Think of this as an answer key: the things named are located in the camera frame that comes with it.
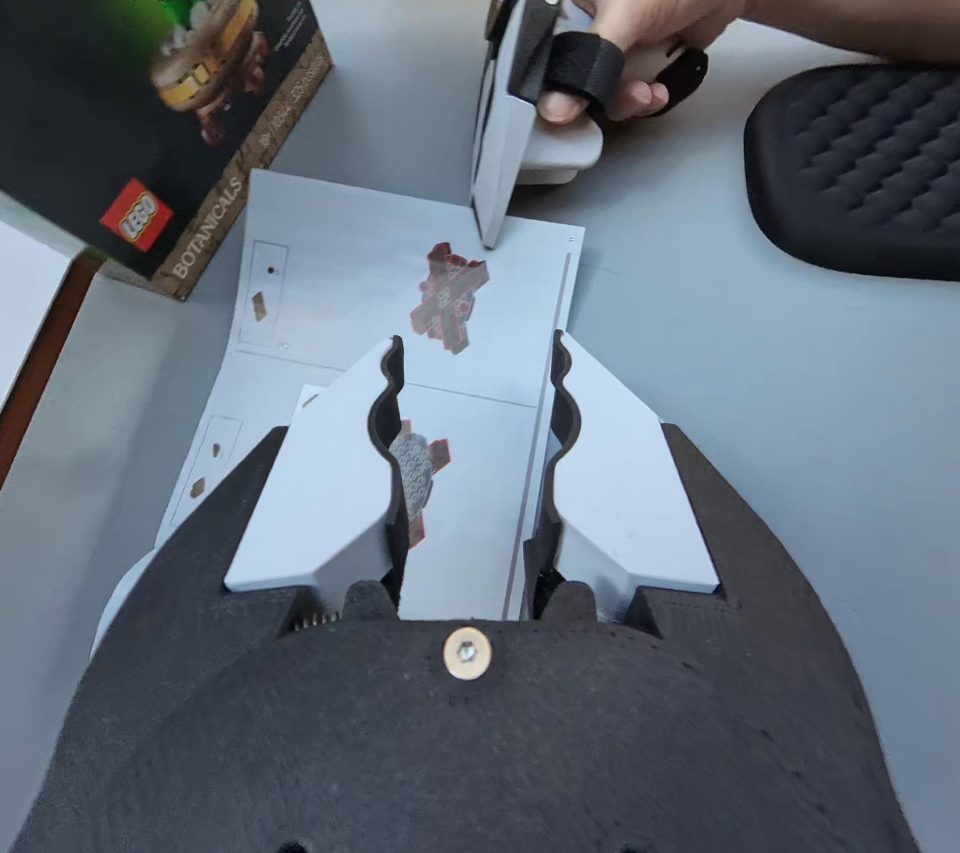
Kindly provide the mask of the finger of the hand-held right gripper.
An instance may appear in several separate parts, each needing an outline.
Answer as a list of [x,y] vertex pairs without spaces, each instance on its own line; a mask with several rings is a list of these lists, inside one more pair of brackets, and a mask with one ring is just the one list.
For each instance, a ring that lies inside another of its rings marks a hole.
[[483,247],[497,248],[535,124],[533,102],[510,94],[526,0],[515,0],[497,52],[490,50],[477,104],[470,199]]

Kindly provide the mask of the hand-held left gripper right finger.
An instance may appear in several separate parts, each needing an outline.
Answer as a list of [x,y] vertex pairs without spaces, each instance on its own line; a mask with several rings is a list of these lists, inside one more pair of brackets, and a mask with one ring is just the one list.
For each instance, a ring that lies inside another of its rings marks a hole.
[[534,535],[523,545],[525,618],[561,583],[584,583],[602,622],[637,591],[720,587],[665,424],[567,331],[554,333],[553,404]]

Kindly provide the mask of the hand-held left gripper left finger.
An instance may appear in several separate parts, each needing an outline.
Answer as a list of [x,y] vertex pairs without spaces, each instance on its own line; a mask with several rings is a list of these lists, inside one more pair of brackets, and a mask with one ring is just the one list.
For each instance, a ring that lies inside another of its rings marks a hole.
[[388,336],[328,386],[301,389],[223,584],[232,593],[306,587],[343,615],[354,583],[399,610],[409,552],[402,471],[404,347]]

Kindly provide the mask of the white instruction booklet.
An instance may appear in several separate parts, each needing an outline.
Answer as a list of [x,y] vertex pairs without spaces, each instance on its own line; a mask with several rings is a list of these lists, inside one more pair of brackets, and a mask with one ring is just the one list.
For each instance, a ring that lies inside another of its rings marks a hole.
[[399,336],[394,455],[421,486],[400,616],[516,615],[584,230],[510,216],[488,251],[469,208],[270,172],[251,188],[222,363],[155,545],[271,429],[319,426],[334,383]]

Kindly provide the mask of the grey desk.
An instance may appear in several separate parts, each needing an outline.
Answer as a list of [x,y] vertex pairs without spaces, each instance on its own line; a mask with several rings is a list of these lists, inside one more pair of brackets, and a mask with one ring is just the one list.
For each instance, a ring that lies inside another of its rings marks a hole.
[[[311,0],[334,60],[275,172],[466,203],[489,0]],[[834,51],[747,23],[702,89],[618,127],[520,216],[581,225],[573,337],[680,427],[841,633],[923,851],[958,851],[958,284],[792,259],[750,214],[742,127]],[[152,547],[233,319],[231,231],[182,304],[97,275],[2,488],[2,851],[116,583]]]

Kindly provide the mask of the black textured wrist rest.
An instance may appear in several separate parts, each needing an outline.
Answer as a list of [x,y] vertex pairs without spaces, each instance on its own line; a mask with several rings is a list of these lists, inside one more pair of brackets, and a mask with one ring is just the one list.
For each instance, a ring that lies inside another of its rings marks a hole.
[[815,267],[959,280],[959,70],[818,67],[776,84],[743,132],[763,235]]

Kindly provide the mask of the black brick set box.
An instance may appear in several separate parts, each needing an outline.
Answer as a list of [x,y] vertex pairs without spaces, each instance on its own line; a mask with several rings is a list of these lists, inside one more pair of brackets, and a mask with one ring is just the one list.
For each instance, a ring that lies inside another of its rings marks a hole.
[[310,0],[1,0],[2,194],[185,301],[331,67]]

